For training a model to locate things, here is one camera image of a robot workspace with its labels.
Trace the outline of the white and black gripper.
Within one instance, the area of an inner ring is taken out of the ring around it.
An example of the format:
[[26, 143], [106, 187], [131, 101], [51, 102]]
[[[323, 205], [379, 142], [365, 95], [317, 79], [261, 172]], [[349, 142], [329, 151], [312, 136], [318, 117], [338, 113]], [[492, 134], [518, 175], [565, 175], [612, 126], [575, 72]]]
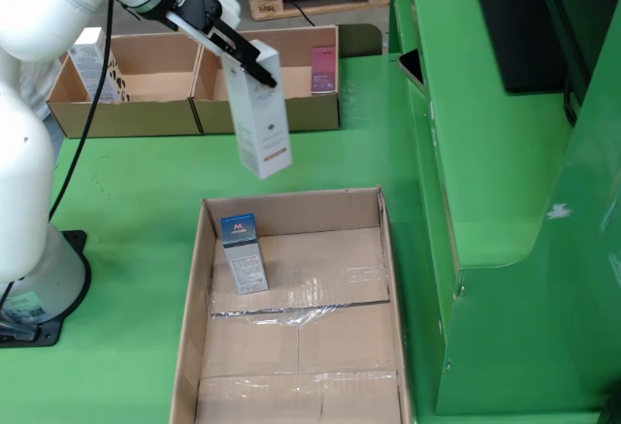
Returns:
[[260, 50], [236, 31], [241, 21], [237, 0], [177, 0], [165, 18], [214, 54], [236, 61], [255, 80], [270, 88], [278, 83], [258, 63]]

